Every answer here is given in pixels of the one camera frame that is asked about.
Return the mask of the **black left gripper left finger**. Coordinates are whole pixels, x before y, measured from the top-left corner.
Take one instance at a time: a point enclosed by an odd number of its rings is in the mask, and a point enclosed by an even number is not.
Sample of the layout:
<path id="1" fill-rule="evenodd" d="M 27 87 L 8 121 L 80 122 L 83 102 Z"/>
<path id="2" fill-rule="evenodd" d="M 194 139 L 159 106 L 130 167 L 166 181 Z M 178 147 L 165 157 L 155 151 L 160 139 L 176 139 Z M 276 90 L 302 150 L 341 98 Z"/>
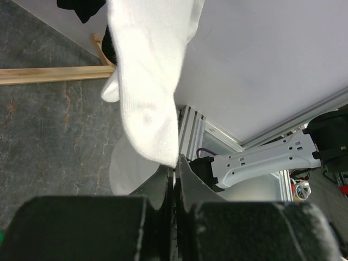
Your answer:
<path id="1" fill-rule="evenodd" d="M 173 170 L 127 196 L 40 196 L 15 213 L 1 260 L 169 260 Z"/>

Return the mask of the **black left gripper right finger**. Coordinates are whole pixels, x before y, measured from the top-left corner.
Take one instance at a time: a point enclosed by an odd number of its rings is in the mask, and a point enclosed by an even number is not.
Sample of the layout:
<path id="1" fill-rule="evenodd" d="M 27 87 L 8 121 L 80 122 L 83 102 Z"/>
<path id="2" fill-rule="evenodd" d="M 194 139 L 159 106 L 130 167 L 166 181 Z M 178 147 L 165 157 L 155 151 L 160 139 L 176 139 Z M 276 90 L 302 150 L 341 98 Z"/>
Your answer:
<path id="1" fill-rule="evenodd" d="M 341 260 L 322 211 L 311 203 L 228 202 L 176 167 L 177 239 L 183 260 Z"/>

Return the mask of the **white black-striped sock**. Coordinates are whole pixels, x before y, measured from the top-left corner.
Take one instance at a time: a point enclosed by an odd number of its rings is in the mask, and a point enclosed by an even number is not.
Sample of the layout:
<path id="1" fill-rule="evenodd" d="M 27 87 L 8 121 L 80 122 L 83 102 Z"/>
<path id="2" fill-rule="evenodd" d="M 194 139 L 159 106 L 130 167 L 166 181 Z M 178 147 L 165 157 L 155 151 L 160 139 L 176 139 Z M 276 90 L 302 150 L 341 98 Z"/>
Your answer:
<path id="1" fill-rule="evenodd" d="M 203 1 L 107 1 L 120 74 L 122 124 L 144 158 L 175 167 L 179 156 L 174 93 Z"/>
<path id="2" fill-rule="evenodd" d="M 107 79 L 102 91 L 101 98 L 105 102 L 115 103 L 120 100 L 120 74 L 119 69 L 115 69 L 115 71 L 111 74 L 111 76 Z"/>

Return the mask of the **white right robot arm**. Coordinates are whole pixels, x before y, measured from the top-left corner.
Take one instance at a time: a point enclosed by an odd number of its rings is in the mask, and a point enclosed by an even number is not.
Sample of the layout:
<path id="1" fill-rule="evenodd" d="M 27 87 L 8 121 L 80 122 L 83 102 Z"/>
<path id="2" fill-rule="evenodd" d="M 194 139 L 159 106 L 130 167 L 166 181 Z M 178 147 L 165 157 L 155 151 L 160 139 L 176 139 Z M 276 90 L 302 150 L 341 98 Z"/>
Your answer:
<path id="1" fill-rule="evenodd" d="M 275 142 L 236 154 L 197 158 L 190 167 L 214 192 L 245 180 L 292 169 L 347 171 L 347 109 L 312 119 L 307 127 Z"/>

